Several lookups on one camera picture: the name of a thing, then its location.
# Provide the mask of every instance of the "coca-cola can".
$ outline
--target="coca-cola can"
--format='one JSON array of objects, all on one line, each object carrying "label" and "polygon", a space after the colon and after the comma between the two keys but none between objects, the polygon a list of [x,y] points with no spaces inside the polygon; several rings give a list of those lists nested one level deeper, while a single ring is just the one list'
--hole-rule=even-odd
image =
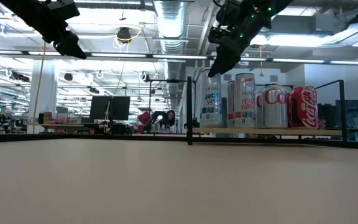
[{"label": "coca-cola can", "polygon": [[317,92],[313,86],[295,87],[290,102],[291,127],[318,128]]},{"label": "coca-cola can", "polygon": [[256,127],[263,128],[264,126],[264,117],[262,114],[262,93],[264,88],[261,87],[256,91],[255,94],[255,103],[256,103]]},{"label": "coca-cola can", "polygon": [[255,77],[252,73],[236,75],[234,87],[234,125],[255,127]]},{"label": "coca-cola can", "polygon": [[268,85],[262,93],[264,128],[287,128],[290,93],[280,85]]},{"label": "coca-cola can", "polygon": [[227,128],[234,128],[234,81],[227,83]]}]

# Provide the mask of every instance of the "black metal frame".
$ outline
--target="black metal frame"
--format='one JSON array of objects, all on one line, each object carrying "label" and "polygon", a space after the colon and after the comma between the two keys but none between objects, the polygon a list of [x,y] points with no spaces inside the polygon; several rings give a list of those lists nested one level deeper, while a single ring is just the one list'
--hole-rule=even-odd
[{"label": "black metal frame", "polygon": [[[342,140],[321,140],[321,139],[302,139],[302,135],[298,136],[298,139],[241,139],[241,138],[200,138],[193,137],[193,135],[197,135],[197,133],[193,133],[193,127],[188,127],[187,132],[187,143],[189,145],[193,145],[194,142],[230,142],[230,143],[258,143],[258,144],[310,144],[316,146],[330,146],[330,147],[346,147],[346,148],[356,148],[358,149],[358,142],[348,141],[347,140],[347,132],[354,131],[353,129],[348,129],[346,124],[346,110],[345,110],[345,84],[344,80],[336,80],[321,86],[316,87],[315,89],[322,88],[324,86],[332,85],[335,83],[339,83],[339,101],[341,104],[341,131],[342,131]],[[192,102],[191,102],[191,77],[187,79],[187,95],[186,95],[186,103],[187,103],[187,112],[186,118],[188,121],[191,121],[192,117]]]}]

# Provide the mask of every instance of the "pillar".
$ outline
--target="pillar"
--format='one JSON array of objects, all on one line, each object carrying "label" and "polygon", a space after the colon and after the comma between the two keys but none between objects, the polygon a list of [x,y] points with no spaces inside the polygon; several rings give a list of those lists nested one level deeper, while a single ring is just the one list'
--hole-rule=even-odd
[{"label": "pillar", "polygon": [[[42,64],[41,60],[34,60],[34,65],[32,69],[32,79],[31,79],[31,91],[30,91],[30,108],[29,108],[30,125],[27,126],[28,134],[32,134],[31,123],[33,121],[35,99],[37,97],[41,64]],[[38,95],[37,111],[35,112],[36,119],[38,119],[39,114],[43,112],[52,112],[52,117],[53,118],[55,117],[58,77],[59,77],[59,69],[55,66],[55,61],[45,60],[44,68],[42,70],[41,85]],[[42,131],[44,131],[43,127],[41,126],[35,127],[35,134]]]}]

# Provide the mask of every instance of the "soda can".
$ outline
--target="soda can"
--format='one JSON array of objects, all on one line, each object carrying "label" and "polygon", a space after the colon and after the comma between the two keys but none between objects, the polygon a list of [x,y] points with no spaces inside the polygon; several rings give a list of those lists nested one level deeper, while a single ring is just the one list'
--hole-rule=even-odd
[{"label": "soda can", "polygon": [[236,75],[234,87],[234,125],[255,127],[255,77],[252,73]]},{"label": "soda can", "polygon": [[295,87],[292,91],[290,99],[291,127],[317,129],[317,92],[314,87]]},{"label": "soda can", "polygon": [[227,128],[234,128],[234,81],[227,83]]},{"label": "soda can", "polygon": [[264,88],[261,87],[256,91],[255,94],[255,103],[256,103],[256,127],[263,128],[264,126],[264,117],[262,115],[262,93]]},{"label": "soda can", "polygon": [[222,125],[221,76],[208,77],[202,75],[201,84],[201,127],[220,127]]},{"label": "soda can", "polygon": [[280,85],[267,85],[262,93],[264,128],[287,128],[290,93]]}]

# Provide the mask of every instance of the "silver can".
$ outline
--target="silver can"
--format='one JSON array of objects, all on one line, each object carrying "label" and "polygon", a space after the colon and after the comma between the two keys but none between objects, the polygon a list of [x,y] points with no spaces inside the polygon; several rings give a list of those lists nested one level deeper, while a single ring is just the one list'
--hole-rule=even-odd
[{"label": "silver can", "polygon": [[227,128],[234,128],[234,81],[227,83]]},{"label": "silver can", "polygon": [[234,87],[234,125],[236,128],[255,127],[255,77],[252,73],[236,75]]},{"label": "silver can", "polygon": [[221,76],[202,75],[201,84],[201,127],[220,127],[222,125]]},{"label": "silver can", "polygon": [[287,128],[289,92],[280,85],[267,85],[262,93],[264,128]]},{"label": "silver can", "polygon": [[255,94],[255,104],[256,104],[256,127],[263,128],[264,126],[264,117],[262,114],[262,93],[264,91],[263,87],[260,87]]}]

